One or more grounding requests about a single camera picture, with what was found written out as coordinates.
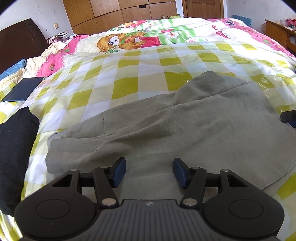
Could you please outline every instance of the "wooden desk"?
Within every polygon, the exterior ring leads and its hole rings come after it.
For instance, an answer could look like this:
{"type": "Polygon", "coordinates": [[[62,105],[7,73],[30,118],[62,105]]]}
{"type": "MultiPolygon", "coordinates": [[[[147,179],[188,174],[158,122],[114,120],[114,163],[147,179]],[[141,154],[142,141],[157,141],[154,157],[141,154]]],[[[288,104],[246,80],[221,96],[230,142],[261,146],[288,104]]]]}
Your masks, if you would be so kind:
{"type": "Polygon", "coordinates": [[[296,37],[296,31],[285,28],[284,26],[269,20],[265,21],[266,35],[279,42],[288,51],[292,50],[293,52],[296,52],[296,45],[289,40],[291,36],[296,37]]]}

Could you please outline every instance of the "headboard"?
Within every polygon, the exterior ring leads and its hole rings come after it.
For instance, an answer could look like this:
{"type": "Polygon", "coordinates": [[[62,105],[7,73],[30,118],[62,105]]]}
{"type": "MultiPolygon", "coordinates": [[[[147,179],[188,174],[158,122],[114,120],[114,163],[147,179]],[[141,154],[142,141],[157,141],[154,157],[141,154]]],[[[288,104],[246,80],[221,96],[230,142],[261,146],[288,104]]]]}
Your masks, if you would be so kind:
{"type": "Polygon", "coordinates": [[[27,19],[0,31],[0,73],[18,61],[40,56],[48,47],[45,37],[33,22],[27,19]]]}

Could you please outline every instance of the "wooden dresser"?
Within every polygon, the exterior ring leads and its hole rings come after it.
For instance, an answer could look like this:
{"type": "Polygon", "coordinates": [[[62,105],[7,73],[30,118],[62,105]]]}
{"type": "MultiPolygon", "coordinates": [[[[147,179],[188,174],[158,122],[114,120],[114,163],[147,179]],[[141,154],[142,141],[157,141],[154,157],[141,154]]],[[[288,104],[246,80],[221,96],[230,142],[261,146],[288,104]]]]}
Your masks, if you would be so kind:
{"type": "Polygon", "coordinates": [[[75,34],[97,34],[135,20],[177,15],[175,0],[63,0],[75,34]]]}
{"type": "Polygon", "coordinates": [[[287,29],[282,25],[269,20],[266,21],[266,35],[279,42],[285,49],[291,53],[296,53],[296,45],[290,42],[291,36],[296,36],[296,31],[287,29]]]}

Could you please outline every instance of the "checkered bed sheet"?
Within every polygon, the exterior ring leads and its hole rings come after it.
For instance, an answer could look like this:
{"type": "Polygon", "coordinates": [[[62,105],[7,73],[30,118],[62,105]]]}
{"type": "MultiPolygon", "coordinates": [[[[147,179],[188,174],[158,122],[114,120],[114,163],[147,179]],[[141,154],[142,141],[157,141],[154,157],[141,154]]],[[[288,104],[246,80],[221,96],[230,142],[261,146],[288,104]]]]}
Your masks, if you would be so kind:
{"type": "MultiPolygon", "coordinates": [[[[206,71],[258,83],[278,113],[296,109],[296,62],[279,51],[235,41],[194,42],[148,47],[110,54],[69,55],[65,67],[46,78],[27,101],[40,119],[29,159],[22,199],[51,179],[46,174],[47,138],[112,107],[178,90],[206,71]]],[[[296,174],[274,196],[285,210],[280,238],[296,240],[296,174]]],[[[0,213],[0,238],[19,240],[10,216],[0,213]]]]}

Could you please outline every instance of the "gray garment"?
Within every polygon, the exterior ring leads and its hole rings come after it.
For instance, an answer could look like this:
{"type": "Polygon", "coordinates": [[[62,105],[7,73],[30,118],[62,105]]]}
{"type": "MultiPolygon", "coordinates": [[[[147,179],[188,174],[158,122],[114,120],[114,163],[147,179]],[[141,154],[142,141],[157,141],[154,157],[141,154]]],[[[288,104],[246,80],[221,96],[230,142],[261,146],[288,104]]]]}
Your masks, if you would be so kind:
{"type": "Polygon", "coordinates": [[[296,165],[296,132],[280,121],[257,83],[214,72],[176,93],[109,109],[52,135],[48,146],[46,165],[55,175],[71,168],[91,172],[125,157],[119,199],[180,201],[176,157],[211,173],[230,169],[260,189],[269,187],[270,195],[296,165]]]}

